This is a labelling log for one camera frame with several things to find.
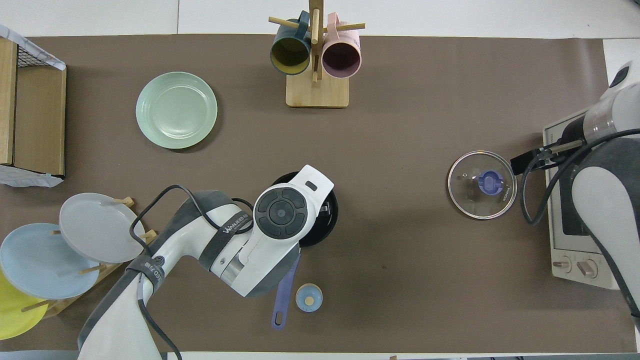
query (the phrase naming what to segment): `control button panel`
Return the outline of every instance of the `control button panel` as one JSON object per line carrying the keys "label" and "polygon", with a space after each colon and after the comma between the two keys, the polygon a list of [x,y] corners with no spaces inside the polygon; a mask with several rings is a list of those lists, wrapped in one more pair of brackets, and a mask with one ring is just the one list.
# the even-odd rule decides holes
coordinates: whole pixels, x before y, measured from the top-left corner
{"label": "control button panel", "polygon": [[551,252],[554,276],[607,289],[619,289],[618,283],[601,254],[554,249]]}
{"label": "control button panel", "polygon": [[254,216],[264,234],[274,239],[288,239],[304,227],[307,202],[293,188],[271,189],[258,199]]}

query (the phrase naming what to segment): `wooden mug stand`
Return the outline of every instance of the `wooden mug stand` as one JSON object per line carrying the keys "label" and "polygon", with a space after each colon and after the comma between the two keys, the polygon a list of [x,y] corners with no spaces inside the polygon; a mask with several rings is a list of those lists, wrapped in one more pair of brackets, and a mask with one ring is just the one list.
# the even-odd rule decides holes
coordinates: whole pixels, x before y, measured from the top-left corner
{"label": "wooden mug stand", "polygon": [[[327,75],[322,67],[324,45],[323,27],[324,0],[309,0],[311,15],[311,62],[298,75],[287,75],[286,102],[292,108],[346,108],[349,105],[349,79],[339,79]],[[298,28],[292,21],[269,17],[269,22]],[[364,29],[365,24],[338,26],[338,31]]]}

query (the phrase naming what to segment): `blue plate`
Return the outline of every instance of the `blue plate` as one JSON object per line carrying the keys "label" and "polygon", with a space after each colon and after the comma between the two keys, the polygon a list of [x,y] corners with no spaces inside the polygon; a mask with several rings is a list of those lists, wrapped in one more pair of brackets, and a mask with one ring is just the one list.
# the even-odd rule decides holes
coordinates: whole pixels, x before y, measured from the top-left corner
{"label": "blue plate", "polygon": [[0,245],[0,267],[18,290],[40,299],[67,299],[89,290],[99,271],[78,272],[98,263],[76,253],[54,224],[29,224],[12,231]]}

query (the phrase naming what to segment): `black cable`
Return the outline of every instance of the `black cable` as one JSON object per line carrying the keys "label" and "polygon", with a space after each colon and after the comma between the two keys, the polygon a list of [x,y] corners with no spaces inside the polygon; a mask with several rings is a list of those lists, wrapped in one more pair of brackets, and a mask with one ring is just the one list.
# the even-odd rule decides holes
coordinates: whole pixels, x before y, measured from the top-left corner
{"label": "black cable", "polygon": [[160,326],[151,317],[151,314],[149,313],[149,311],[147,310],[147,307],[145,306],[145,301],[143,299],[143,293],[142,293],[142,273],[140,273],[140,277],[138,278],[138,308],[140,309],[140,313],[142,313],[142,316],[145,318],[147,323],[153,328],[153,330],[156,331],[158,335],[160,335],[162,340],[164,340],[164,342],[167,343],[169,347],[173,350],[173,353],[178,358],[178,360],[182,360],[182,355],[180,354],[180,350],[178,350],[178,347],[175,346],[175,344],[173,343],[173,341],[171,341],[169,336],[167,336],[167,334],[165,334],[164,331],[162,331]]}
{"label": "black cable", "polygon": [[[133,220],[133,223],[129,227],[129,234],[131,235],[133,240],[136,240],[136,242],[138,242],[142,246],[142,248],[145,250],[145,253],[147,253],[147,255],[149,255],[149,256],[153,256],[153,253],[151,252],[151,248],[147,245],[147,243],[144,240],[142,240],[138,235],[136,235],[136,233],[134,232],[134,228],[136,227],[136,225],[138,225],[138,222],[140,222],[140,220],[145,216],[145,214],[147,214],[147,212],[149,210],[151,210],[151,208],[153,208],[154,205],[156,205],[156,203],[160,199],[162,199],[162,197],[166,193],[168,193],[169,191],[171,191],[173,189],[181,189],[182,191],[186,192],[187,195],[189,195],[189,199],[191,199],[193,205],[196,207],[196,209],[198,210],[200,215],[202,215],[202,217],[204,217],[204,219],[209,223],[209,225],[211,225],[215,230],[218,230],[220,228],[220,226],[218,224],[216,224],[202,210],[202,208],[200,207],[198,201],[196,200],[196,198],[193,196],[193,193],[189,189],[185,188],[182,185],[177,185],[177,184],[176,185],[171,185],[171,186],[165,188],[163,191],[161,191],[160,194],[158,194],[158,196],[156,196],[156,198],[136,217],[136,219]],[[253,206],[247,200],[240,199],[240,198],[233,198],[232,200],[233,201],[242,202],[243,204],[247,205],[253,211]],[[251,230],[252,227],[253,227],[253,222],[251,222],[251,224],[246,229],[242,229],[242,230],[236,232],[236,234],[246,233],[247,231]]]}
{"label": "black cable", "polygon": [[231,200],[236,202],[242,202],[244,205],[247,205],[251,209],[251,211],[253,211],[253,205],[251,205],[251,202],[248,202],[247,200],[244,200],[240,197],[232,197]]}
{"label": "black cable", "polygon": [[553,178],[549,181],[549,185],[547,186],[547,190],[545,191],[545,194],[542,197],[540,206],[538,206],[538,212],[536,213],[536,216],[532,219],[529,214],[529,211],[527,210],[527,205],[525,201],[525,187],[527,184],[527,176],[533,170],[533,167],[535,166],[535,164],[544,156],[548,155],[545,152],[538,154],[533,160],[531,160],[529,165],[527,165],[527,169],[522,174],[522,180],[520,181],[520,186],[522,187],[522,194],[520,196],[520,207],[522,208],[522,214],[524,215],[524,218],[527,221],[527,223],[531,225],[538,225],[540,220],[542,220],[542,217],[545,214],[545,210],[547,209],[547,202],[549,200],[549,197],[551,197],[551,192],[553,191],[554,186],[558,182],[558,179],[560,179],[560,177],[567,171],[567,169],[569,169],[569,167],[573,165],[573,163],[575,163],[575,160],[577,158],[579,158],[585,152],[591,150],[592,148],[600,145],[601,143],[608,142],[609,140],[613,140],[615,138],[621,138],[622,136],[638,135],[638,134],[640,134],[640,129],[624,130],[624,131],[619,131],[617,133],[605,135],[592,143],[588,143],[587,145],[582,146],[580,149],[578,149],[578,151],[574,152],[571,156],[569,156],[567,160],[558,168],[558,171],[553,176]]}

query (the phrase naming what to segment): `green plate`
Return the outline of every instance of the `green plate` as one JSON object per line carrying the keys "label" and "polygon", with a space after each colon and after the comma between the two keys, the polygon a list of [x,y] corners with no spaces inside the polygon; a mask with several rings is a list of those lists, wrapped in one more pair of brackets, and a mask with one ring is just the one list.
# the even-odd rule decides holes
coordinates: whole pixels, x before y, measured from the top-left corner
{"label": "green plate", "polygon": [[202,141],[213,128],[218,103],[211,87],[188,72],[167,72],[147,84],[136,104],[142,133],[167,149]]}

